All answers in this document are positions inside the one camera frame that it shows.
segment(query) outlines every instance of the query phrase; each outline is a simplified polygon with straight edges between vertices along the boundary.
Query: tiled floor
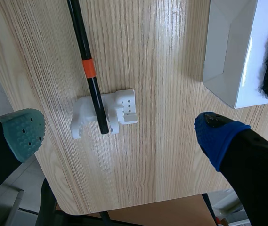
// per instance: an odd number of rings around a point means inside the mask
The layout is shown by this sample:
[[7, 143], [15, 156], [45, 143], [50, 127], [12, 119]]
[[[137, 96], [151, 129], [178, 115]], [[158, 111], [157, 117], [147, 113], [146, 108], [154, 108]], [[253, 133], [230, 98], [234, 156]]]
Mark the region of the tiled floor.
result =
[[[12, 111], [13, 109], [0, 84], [0, 116]], [[20, 189], [25, 191], [20, 207], [39, 212], [41, 185], [44, 178], [35, 156], [17, 168], [0, 186], [0, 222], [9, 212]]]

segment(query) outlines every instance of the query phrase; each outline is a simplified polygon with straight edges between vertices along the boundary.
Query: orange band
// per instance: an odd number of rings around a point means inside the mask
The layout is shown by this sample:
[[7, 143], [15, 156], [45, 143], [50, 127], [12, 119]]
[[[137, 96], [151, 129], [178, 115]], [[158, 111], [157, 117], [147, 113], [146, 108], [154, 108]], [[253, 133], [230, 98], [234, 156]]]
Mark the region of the orange band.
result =
[[87, 79], [91, 79], [96, 77], [96, 71], [94, 67], [94, 61], [93, 58], [90, 60], [83, 60], [82, 61], [82, 66], [86, 74]]

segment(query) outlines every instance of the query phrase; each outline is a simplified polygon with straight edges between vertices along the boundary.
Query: white plastic bracket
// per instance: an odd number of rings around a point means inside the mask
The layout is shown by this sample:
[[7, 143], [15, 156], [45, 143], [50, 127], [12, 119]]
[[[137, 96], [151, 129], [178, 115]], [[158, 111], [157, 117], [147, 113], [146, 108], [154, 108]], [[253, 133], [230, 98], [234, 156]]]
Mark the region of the white plastic bracket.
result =
[[[101, 98], [112, 134], [119, 133], [119, 123], [127, 125], [138, 122], [133, 89], [102, 94]], [[97, 121], [92, 98], [91, 96], [81, 97], [73, 106], [70, 125], [73, 138], [81, 138], [83, 126], [88, 125], [91, 121]]]

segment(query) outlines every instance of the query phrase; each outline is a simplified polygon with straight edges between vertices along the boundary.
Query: tabletop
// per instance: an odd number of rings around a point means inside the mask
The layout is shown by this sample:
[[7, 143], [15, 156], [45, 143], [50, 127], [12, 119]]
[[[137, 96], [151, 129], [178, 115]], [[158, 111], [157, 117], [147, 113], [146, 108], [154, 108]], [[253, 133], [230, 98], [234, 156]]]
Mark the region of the tabletop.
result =
[[233, 110], [202, 84], [209, 0], [81, 0], [101, 93], [134, 89], [138, 123], [74, 140], [89, 95], [66, 0], [0, 0], [0, 81], [14, 110], [46, 119], [36, 158], [63, 211], [87, 214], [230, 188], [196, 141], [215, 111], [268, 140], [268, 105]]

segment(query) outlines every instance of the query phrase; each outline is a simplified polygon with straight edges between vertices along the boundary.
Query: black pole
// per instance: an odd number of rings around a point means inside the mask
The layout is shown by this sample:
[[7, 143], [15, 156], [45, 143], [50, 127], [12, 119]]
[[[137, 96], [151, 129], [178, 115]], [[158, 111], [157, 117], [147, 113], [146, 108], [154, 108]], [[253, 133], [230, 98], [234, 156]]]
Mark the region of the black pole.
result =
[[[88, 37], [86, 34], [85, 26], [84, 26], [82, 15], [81, 15], [81, 7], [79, 5], [78, 0], [68, 0], [68, 6], [69, 6], [73, 26], [74, 26], [74, 31], [75, 31], [79, 51], [81, 53], [81, 59], [84, 64], [84, 61], [93, 60], [93, 58], [91, 55]], [[107, 134], [109, 132], [109, 127], [106, 122], [106, 114], [105, 114], [104, 106], [102, 104], [102, 99], [101, 99], [96, 75], [94, 74], [91, 76], [87, 74], [90, 68], [87, 70], [86, 68], [84, 69], [85, 69], [86, 77], [88, 80], [89, 89], [90, 89], [95, 113], [97, 116], [100, 132], [101, 134]]]

